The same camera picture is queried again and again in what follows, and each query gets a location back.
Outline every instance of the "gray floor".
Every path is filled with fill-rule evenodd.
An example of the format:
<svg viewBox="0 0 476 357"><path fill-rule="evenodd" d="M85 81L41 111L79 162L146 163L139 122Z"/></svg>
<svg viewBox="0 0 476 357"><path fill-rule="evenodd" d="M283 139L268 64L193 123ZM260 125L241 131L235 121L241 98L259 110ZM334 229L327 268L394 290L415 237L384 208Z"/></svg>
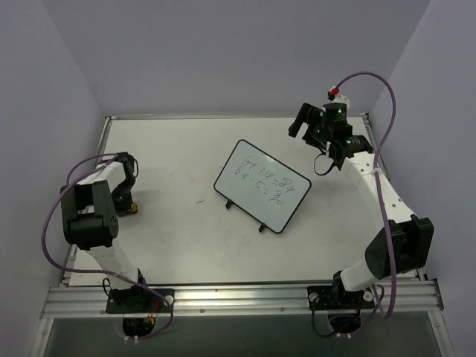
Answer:
<svg viewBox="0 0 476 357"><path fill-rule="evenodd" d="M318 328L328 331L324 317ZM135 346L120 320L56 319L47 356L440 356L426 313L380 316L347 340L320 338L309 315L177 318L161 336Z"/></svg>

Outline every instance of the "whiteboard black frame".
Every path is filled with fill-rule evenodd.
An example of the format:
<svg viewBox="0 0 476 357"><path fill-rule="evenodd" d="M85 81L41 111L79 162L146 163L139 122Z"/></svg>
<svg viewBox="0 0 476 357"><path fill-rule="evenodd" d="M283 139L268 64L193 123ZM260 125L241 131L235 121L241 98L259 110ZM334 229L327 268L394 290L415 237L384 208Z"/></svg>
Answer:
<svg viewBox="0 0 476 357"><path fill-rule="evenodd" d="M272 158L272 159L275 160L276 162L279 162L279 163L280 163L281 165L283 165L286 169L291 170L293 173L295 173L296 175L302 177L303 179L305 179L306 181L309 182L309 188L308 188L307 191L303 194L303 198L300 199L300 201L299 201L299 203L297 204L295 210L292 211L291 216L289 216L289 218L288 218L286 224L283 226L283 229L282 229L281 231L279 231L279 232L276 232L276 231L274 231L273 229L271 229L270 227L268 227L266 224L264 224L263 222L261 222L258 218L256 218L256 217L253 216L251 213L249 213L246 209L244 209L244 208L241 207L240 205L237 205L235 202L231 201L227 196L225 196L223 193L221 193L220 191L218 191L218 190L216 189L216 183L218 182L220 176L222 175L223 170L226 168L226 165L228 165L228 162L230 161L231 156L233 156L235 150L237 149L238 144L239 144L240 142L242 142L242 141L244 141L244 142L247 143L248 145L252 146L252 147L255 148L256 150L261 151L263 154L265 154L266 156ZM312 182L311 182L311 180L309 180L307 177L301 175L298 171L293 170L293 169L292 169L291 167L289 167L288 165L286 165L286 164L284 164L283 162L277 160L277 159L274 158L273 156L269 155L267 152L262 151L259 147L253 145L252 143L250 143L249 141L247 141L247 140L245 140L245 139L239 139L239 140L237 141L237 144L236 144L235 147L233 148L233 151L231 151L230 156L228 156L228 159L226 160L225 165L223 165L222 170L220 171L220 174L218 175L218 177L217 177L216 180L215 180L215 183L213 184L213 189L214 189L220 196L225 197L229 202L232 202L233 205L237 206L240 210L242 210L243 212L247 213L250 217L253 217L254 219L256 219L261 225L263 225L264 227L268 228L271 232L273 232L273 233L275 233L275 234L281 234L281 233L286 229L286 227L287 227L289 221L291 220L291 218L292 218L292 217L294 216L294 214L296 213L296 210L298 210L300 204L303 202L304 198L307 196L307 193L309 192L309 190L311 190L311 187L312 187Z"/></svg>

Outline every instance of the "white table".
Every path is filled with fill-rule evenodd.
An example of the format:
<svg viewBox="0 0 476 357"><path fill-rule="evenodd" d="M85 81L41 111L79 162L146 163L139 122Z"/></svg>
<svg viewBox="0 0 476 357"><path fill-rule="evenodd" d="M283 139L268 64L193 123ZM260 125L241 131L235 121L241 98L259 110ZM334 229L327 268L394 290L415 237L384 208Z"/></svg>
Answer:
<svg viewBox="0 0 476 357"><path fill-rule="evenodd" d="M113 120L105 152L128 151L140 164L132 189L138 214L120 218L124 251L149 284L328 280L360 260L377 231L347 178L314 174L318 150L288 136L293 118ZM349 118L367 136L361 118ZM213 183L239 139L312 181L280 235L226 200ZM323 172L329 162L319 158ZM99 268L77 252L75 268ZM73 274L70 286L97 286L100 274Z"/></svg>

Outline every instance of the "handwritten equation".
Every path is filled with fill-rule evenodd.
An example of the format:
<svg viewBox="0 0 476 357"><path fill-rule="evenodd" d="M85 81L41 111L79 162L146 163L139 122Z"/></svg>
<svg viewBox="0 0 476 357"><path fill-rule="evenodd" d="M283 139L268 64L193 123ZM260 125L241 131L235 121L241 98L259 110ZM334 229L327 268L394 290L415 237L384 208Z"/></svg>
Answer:
<svg viewBox="0 0 476 357"><path fill-rule="evenodd" d="M235 176L244 181L263 195L269 196L268 202L282 205L286 194L295 190L290 178L276 177L271 170L253 162L253 156L247 156L235 170Z"/></svg>

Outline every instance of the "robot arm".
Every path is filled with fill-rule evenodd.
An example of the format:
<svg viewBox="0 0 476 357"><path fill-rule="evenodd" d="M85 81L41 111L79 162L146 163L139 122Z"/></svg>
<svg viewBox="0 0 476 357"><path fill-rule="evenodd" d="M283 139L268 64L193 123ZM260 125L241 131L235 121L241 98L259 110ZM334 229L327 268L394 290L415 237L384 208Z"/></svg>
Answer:
<svg viewBox="0 0 476 357"><path fill-rule="evenodd" d="M346 175L364 199L376 227L382 228L373 171L373 148L363 135L353 135L352 126L347 122L347 104L328 103L320 109L304 103L295 122L289 127L289 135L295 138L303 123L308 126L303 136L306 144L317 147L334 161L334 166ZM396 258L396 272L421 268L428 256L433 225L428 218L419 219L402 202L385 176L380 175L380 181ZM389 275L387 240L382 228L365 250L364 259L336 273L334 281L343 286L346 292L357 292Z"/></svg>
<svg viewBox="0 0 476 357"><path fill-rule="evenodd" d="M114 162L91 174L71 190L61 202L62 223L69 244L86 251L102 270L116 271L136 282L144 282L139 270L123 252L118 236L118 216L137 212L130 190L135 183L135 159L118 153ZM130 284L110 277L111 289L119 292Z"/></svg>

